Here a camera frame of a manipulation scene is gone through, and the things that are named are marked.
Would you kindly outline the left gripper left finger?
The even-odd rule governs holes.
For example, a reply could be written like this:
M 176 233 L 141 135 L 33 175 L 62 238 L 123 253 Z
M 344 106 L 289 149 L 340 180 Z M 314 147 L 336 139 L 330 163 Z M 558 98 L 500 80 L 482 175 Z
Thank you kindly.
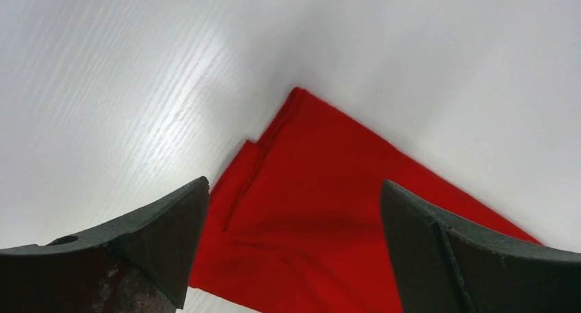
M 47 245 L 1 250 L 2 312 L 175 312 L 206 221 L 199 177 L 161 199 Z

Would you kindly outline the red t-shirt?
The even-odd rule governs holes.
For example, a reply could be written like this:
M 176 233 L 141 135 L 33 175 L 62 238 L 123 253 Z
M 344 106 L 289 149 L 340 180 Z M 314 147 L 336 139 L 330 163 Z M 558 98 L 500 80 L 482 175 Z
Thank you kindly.
M 386 179 L 509 236 L 531 235 L 302 88 L 210 193 L 189 284 L 261 312 L 401 312 Z

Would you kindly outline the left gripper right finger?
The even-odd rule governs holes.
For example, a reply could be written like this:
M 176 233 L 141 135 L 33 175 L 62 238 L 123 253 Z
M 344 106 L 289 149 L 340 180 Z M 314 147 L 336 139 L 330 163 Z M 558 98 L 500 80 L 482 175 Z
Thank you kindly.
M 380 211 L 405 312 L 579 312 L 580 254 L 501 234 L 386 181 Z

